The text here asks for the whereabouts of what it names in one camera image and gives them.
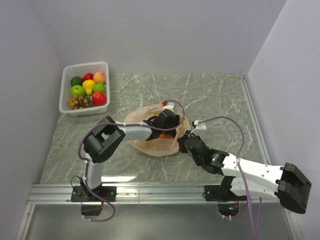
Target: white plastic basket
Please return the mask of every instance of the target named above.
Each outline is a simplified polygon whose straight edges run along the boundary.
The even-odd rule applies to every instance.
[[[83,109],[70,110],[68,106],[68,99],[71,98],[71,84],[70,81],[73,77],[79,76],[83,77],[87,73],[95,74],[96,72],[104,72],[106,77],[105,88],[106,88],[106,104],[102,106],[94,106]],[[60,89],[60,100],[59,100],[59,110],[63,114],[70,114],[74,117],[90,115],[90,114],[100,114],[107,111],[108,105],[110,103],[110,87],[109,87],[109,68],[106,62],[89,62],[82,64],[75,64],[66,66],[62,73],[62,82]]]

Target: gray marble tabletop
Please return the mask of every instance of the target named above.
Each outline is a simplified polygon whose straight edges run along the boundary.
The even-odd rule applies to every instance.
[[[179,100],[185,106],[188,120],[229,116],[243,128],[244,159],[263,162],[253,123],[237,75],[217,74],[115,74],[110,76],[110,105],[107,113],[73,117],[61,114],[43,170],[41,183],[67,183],[82,176],[84,163],[77,149],[84,134],[103,117],[123,121],[131,111],[159,104],[167,99]],[[241,144],[238,128],[226,119],[207,123],[201,138],[210,148],[236,154]],[[187,153],[154,157],[122,142],[105,163],[104,182],[220,182],[196,166]]]

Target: beige bag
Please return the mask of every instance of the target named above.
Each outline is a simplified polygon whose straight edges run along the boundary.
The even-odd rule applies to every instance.
[[[143,120],[148,120],[150,117],[158,116],[162,111],[161,104],[146,106],[129,113],[123,122],[128,124],[139,123]],[[182,119],[183,115],[180,110],[175,110],[174,113],[180,115],[180,120]],[[178,138],[181,138],[185,132],[190,131],[190,129],[188,119],[185,117],[182,125],[176,129],[175,138],[166,138],[165,135],[162,135],[160,138],[150,141],[130,140],[128,142],[145,154],[155,157],[168,156],[179,151]]]

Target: gray wall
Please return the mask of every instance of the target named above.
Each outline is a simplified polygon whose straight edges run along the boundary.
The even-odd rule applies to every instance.
[[[65,65],[247,74],[286,0],[30,0]]]
[[[305,240],[319,239],[320,1],[288,0],[254,61],[248,83],[274,164],[296,164],[311,180]]]
[[[62,62],[26,0],[0,3],[0,238],[12,240],[58,120]]]

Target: metal edge strip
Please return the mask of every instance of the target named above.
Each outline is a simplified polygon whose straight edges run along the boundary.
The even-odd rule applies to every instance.
[[[263,161],[265,164],[271,165],[271,160],[270,160],[270,156],[268,154],[265,139],[263,137],[263,134],[262,134],[259,122],[258,122],[258,117],[256,115],[256,111],[255,111],[255,108],[254,108],[254,105],[253,105],[253,102],[252,102],[252,99],[250,96],[250,92],[249,92],[249,89],[247,86],[247,82],[246,82],[247,76],[246,75],[245,76],[239,75],[239,79],[241,80],[241,83],[242,83],[242,90],[244,93],[247,107],[249,109],[250,117],[251,117],[252,124],[254,127],[254,132],[255,132],[255,135],[258,140],[258,144],[260,147]],[[293,239],[294,240],[303,240],[296,214],[294,212],[291,212],[291,211],[285,209],[285,215],[288,219],[288,223],[289,223],[289,227],[290,227]]]
[[[32,219],[32,215],[35,210],[35,205],[34,204],[27,204],[24,209],[24,213],[22,215],[22,219],[20,222],[20,226],[18,228],[18,231],[15,236],[15,240],[24,240],[26,239],[29,225]]]

